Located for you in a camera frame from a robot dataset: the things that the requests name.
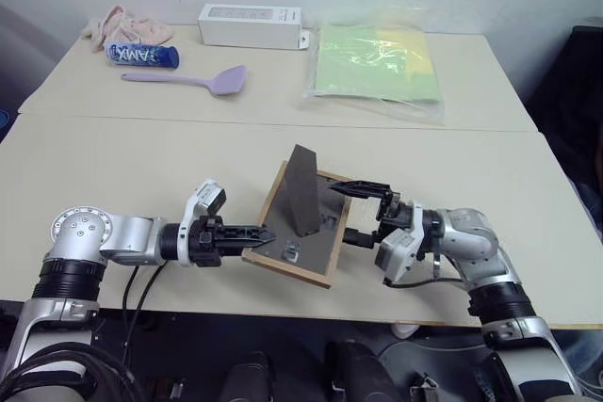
table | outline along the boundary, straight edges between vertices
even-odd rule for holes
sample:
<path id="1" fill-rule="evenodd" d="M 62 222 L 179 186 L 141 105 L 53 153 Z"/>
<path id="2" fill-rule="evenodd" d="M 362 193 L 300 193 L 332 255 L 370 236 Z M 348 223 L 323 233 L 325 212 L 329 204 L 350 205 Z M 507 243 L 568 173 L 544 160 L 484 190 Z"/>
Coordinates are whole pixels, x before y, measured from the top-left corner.
<path id="1" fill-rule="evenodd" d="M 325 98 L 304 99 L 309 52 L 204 46 L 195 25 L 175 28 L 181 56 L 174 74 L 212 77 L 246 64 L 249 78 L 235 96 L 212 97 L 204 88 L 124 82 L 123 72 L 167 72 L 111 66 L 90 42 L 78 40 L 20 109 L 44 115 L 157 120 L 295 124 L 374 128 L 435 128 L 536 132 L 526 109 L 481 35 L 428 34 L 445 102 L 445 125 L 387 117 Z"/>
<path id="2" fill-rule="evenodd" d="M 603 328 L 603 250 L 539 134 L 325 128 L 21 115 L 0 144 L 0 297 L 31 296 L 49 228 L 62 210 L 96 205 L 178 221 L 207 177 L 219 181 L 228 223 L 253 223 L 294 144 L 318 167 L 391 184 L 426 207 L 471 206 L 491 220 L 536 311 L 556 328 Z M 350 226 L 374 226 L 355 200 Z M 375 251 L 344 246 L 331 289 L 225 258 L 220 268 L 169 265 L 145 307 L 477 326 L 467 294 L 449 283 L 393 290 Z M 429 268 L 419 267 L 419 277 Z M 445 269 L 445 275 L 451 276 Z M 121 306 L 130 269 L 111 264 L 99 301 Z M 131 297 L 144 282 L 137 280 Z"/>

lavender spatula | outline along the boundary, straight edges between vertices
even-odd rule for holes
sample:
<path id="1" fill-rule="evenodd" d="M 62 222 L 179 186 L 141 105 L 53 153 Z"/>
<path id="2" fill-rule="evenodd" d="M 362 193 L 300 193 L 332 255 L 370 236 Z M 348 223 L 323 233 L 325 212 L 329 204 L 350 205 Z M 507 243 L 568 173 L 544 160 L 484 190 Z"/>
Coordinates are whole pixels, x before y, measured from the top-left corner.
<path id="1" fill-rule="evenodd" d="M 207 87 L 213 94 L 232 94 L 240 92 L 247 76 L 245 65 L 235 66 L 230 70 L 222 71 L 213 79 L 195 79 L 192 77 L 180 77 L 178 75 L 145 74 L 143 72 L 128 72 L 122 74 L 122 80 L 134 82 L 175 82 L 179 84 L 191 84 Z"/>

